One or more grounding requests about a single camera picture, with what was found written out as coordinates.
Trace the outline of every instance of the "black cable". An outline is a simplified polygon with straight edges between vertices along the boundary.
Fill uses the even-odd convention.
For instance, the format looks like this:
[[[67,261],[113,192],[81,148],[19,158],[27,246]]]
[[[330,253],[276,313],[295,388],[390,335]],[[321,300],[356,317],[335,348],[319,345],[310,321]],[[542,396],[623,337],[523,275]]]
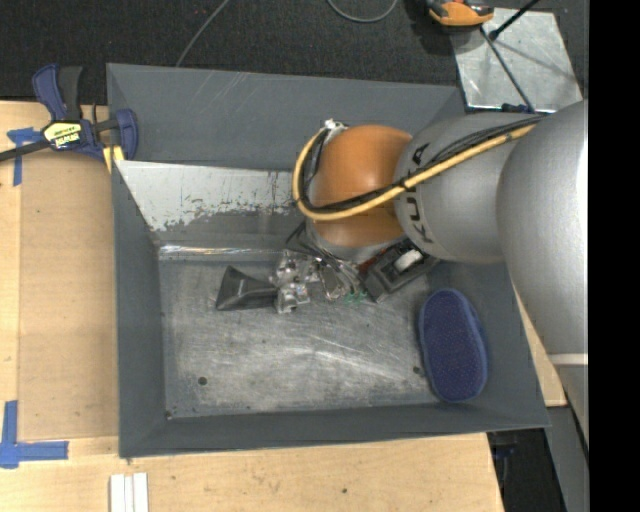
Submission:
[[[179,68],[182,65],[182,61],[184,60],[184,58],[187,56],[187,54],[189,53],[189,51],[191,50],[191,48],[193,47],[194,44],[196,44],[196,41],[198,40],[198,38],[202,35],[202,33],[205,31],[205,29],[209,26],[209,23],[211,23],[213,21],[213,19],[220,13],[220,11],[222,11],[222,9],[224,9],[224,7],[229,3],[229,0],[224,0],[219,6],[218,8],[213,11],[213,13],[211,13],[211,16],[209,16],[207,18],[207,21],[205,21],[203,23],[203,25],[200,27],[200,30],[198,30],[198,32],[196,32],[196,35],[193,36],[193,38],[191,38],[191,41],[189,41],[189,44],[187,45],[187,47],[184,49],[184,51],[182,52],[182,55],[180,55],[180,58],[178,59],[178,61],[176,62],[175,67]]]
[[[513,74],[511,73],[511,70],[509,69],[509,66],[507,66],[507,63],[502,58],[502,55],[500,55],[500,52],[498,51],[498,49],[493,44],[493,41],[489,38],[487,33],[484,31],[484,27],[480,27],[480,33],[482,34],[482,37],[484,37],[485,40],[487,41],[487,44],[489,45],[489,48],[491,48],[491,51],[493,51],[494,55],[498,59],[498,62],[500,62],[500,65],[502,66],[502,69],[504,69],[504,72],[509,77],[509,80],[511,80],[511,83],[513,84],[513,86],[518,91],[518,94],[524,100],[524,102],[527,105],[527,108],[529,109],[529,111],[531,113],[534,113],[536,111],[536,108],[533,106],[533,103],[531,103],[531,101],[529,100],[527,95],[524,93],[524,91],[520,87],[520,84],[518,84],[518,81],[516,80],[516,77],[513,76]]]
[[[398,5],[398,0],[393,0],[391,2],[391,6],[385,12],[383,12],[380,16],[375,16],[373,18],[358,18],[356,16],[352,16],[351,14],[347,14],[342,9],[340,9],[333,2],[333,0],[327,0],[327,3],[331,6],[331,8],[334,11],[336,11],[344,19],[347,19],[349,21],[353,21],[354,23],[377,23],[378,21],[382,21],[387,16],[389,16],[389,14],[391,14],[391,11],[393,11],[393,9],[395,9],[396,5]]]

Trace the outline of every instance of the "black plastic part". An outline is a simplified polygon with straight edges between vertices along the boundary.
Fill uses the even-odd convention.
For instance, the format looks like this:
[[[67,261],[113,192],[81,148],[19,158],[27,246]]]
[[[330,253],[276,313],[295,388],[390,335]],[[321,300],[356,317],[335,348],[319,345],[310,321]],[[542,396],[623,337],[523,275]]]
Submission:
[[[273,307],[277,297],[278,289],[271,283],[254,279],[237,268],[229,266],[222,278],[216,309],[236,311]]]
[[[398,272],[394,267],[396,260],[403,254],[419,250],[410,240],[403,240],[388,248],[371,264],[364,276],[364,285],[369,296],[375,302],[382,302],[390,293],[402,288],[416,277],[429,272],[440,260],[422,253],[424,258],[408,269]]]
[[[67,107],[65,119],[80,119],[82,117],[78,102],[78,82],[81,74],[81,66],[64,66],[58,71],[58,88],[62,94],[62,101]]]

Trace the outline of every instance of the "yellow clamp label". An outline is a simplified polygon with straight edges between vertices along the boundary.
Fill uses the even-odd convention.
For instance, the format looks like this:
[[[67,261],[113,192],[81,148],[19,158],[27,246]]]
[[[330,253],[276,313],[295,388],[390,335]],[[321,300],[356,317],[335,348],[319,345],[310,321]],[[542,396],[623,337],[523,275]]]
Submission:
[[[53,142],[56,148],[60,148],[80,140],[82,126],[78,123],[53,123],[44,129],[42,135],[49,142]]]

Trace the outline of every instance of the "scratched metal surface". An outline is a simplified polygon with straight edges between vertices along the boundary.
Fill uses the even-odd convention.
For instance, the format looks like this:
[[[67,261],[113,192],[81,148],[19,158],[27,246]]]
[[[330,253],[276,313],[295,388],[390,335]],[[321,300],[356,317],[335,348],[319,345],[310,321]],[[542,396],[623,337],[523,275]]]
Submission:
[[[160,262],[165,393],[174,417],[436,401],[415,329],[426,279],[382,304],[333,304],[312,288],[311,304],[289,315],[220,312],[224,260]],[[234,265],[263,279],[272,268]]]

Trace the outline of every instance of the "blue tape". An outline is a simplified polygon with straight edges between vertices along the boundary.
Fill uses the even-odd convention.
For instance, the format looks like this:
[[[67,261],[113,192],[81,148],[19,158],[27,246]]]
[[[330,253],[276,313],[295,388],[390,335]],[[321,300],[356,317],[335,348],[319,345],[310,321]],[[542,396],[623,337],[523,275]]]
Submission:
[[[33,128],[9,130],[7,132],[7,137],[9,137],[16,147],[42,140],[42,134]],[[17,187],[20,183],[22,183],[22,157],[17,156],[13,164],[13,186]]]
[[[34,460],[66,460],[69,458],[69,441],[18,443],[17,425],[17,400],[5,402],[2,442],[0,442],[0,468],[15,469],[21,462]]]

